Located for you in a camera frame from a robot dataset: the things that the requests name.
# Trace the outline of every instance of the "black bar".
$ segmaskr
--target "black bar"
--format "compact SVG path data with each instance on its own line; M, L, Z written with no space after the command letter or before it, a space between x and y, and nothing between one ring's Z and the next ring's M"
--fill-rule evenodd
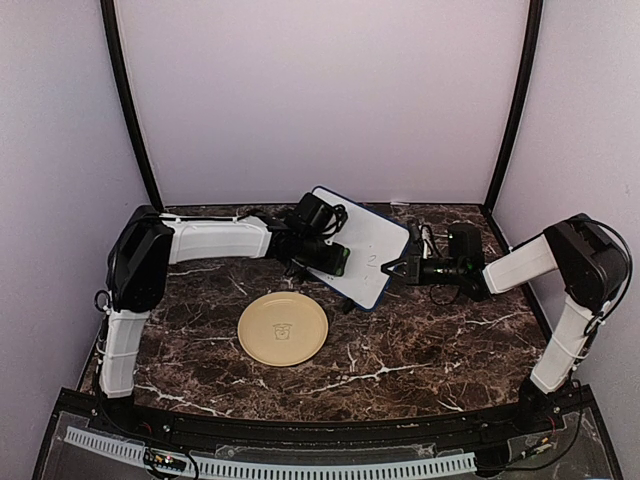
M495 219L493 218L493 215L491 214L491 210L489 210L486 206L481 205L480 212L482 213L485 220L487 221L487 224L489 225L491 232L496 237L496 240L498 241L498 245L500 245L502 252L505 254L509 253L509 244L507 243L507 239L504 238L504 235L502 234L502 230L500 230L500 227L498 227L498 224L496 223ZM520 289L524 294L524 298L527 300L527 304L529 304L529 308L531 308L533 315L536 317L536 320L538 321L540 330L542 330L542 335L544 335L544 338L548 343L549 340L551 339L551 333L552 333L551 327L549 326L547 317L542 311L542 307L540 306L538 299L533 293L533 289L531 288L531 285L529 283L525 283L520 286Z
M531 78L531 70L533 69L533 59L536 53L536 44L538 43L538 33L540 31L540 19L542 18L543 0L531 0L529 2L529 17L527 18L527 28L524 35L524 43L522 45L522 56L520 57L520 68L518 69L518 78L516 79L516 88L513 92L513 100L511 101L511 110L507 126L502 137L502 145L500 153L493 171L491 184L484 200L484 206L492 212L498 201L500 189L507 173L511 152L518 134L522 111L524 110L524 102L527 98L527 90L529 88L529 79Z
M102 6L102 20L104 21L104 31L107 36L113 76L116 80L116 87L118 88L118 95L120 96L120 105L122 107L122 113L124 114L124 120L127 124L127 130L129 130L129 138L131 139L133 152L138 162L142 181L147 189L149 201L156 210L163 212L164 206L160 198L160 191L158 190L156 179L153 176L149 155L147 155L147 149L144 146L138 116L136 115L136 109L133 104L131 87L129 85L129 78L127 77L127 69L125 68L124 55L122 53L122 44L120 43L115 6L113 0L101 0L100 4Z

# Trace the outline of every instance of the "whiteboard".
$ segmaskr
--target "whiteboard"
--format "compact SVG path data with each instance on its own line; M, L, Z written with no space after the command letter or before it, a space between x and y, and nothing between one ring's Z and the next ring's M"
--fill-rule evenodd
M375 309L391 281L381 267L402 255L409 230L323 187L314 188L312 193L329 205L344 205L349 217L331 241L348 248L350 253L341 277L312 268L309 271L363 310Z
M116 6L165 203L484 200L527 0Z

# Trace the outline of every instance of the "white wall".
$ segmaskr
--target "white wall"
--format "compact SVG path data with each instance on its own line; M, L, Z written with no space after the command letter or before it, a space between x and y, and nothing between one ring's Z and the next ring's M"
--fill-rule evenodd
M639 205L640 3L545 2L497 220L515 244L584 211L618 229L640 259ZM534 288L549 318L557 318L563 297L559 275ZM625 478L640 478L637 292L632 285L580 370L602 407Z
M0 7L0 478L31 478L99 326L108 249L146 201L99 2Z
M163 198L482 202L528 3L117 2Z

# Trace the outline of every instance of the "round plate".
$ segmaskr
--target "round plate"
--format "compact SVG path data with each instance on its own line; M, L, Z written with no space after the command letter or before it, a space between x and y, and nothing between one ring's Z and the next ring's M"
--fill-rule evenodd
M310 359L322 348L329 322L322 307L293 292L271 293L249 305L238 322L242 348L273 367Z

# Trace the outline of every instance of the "plate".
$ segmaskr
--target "plate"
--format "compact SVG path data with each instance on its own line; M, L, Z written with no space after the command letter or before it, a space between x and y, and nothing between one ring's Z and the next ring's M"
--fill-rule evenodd
M249 305L238 322L240 345L253 359L290 367L313 357L329 333L327 316L311 298L271 293Z

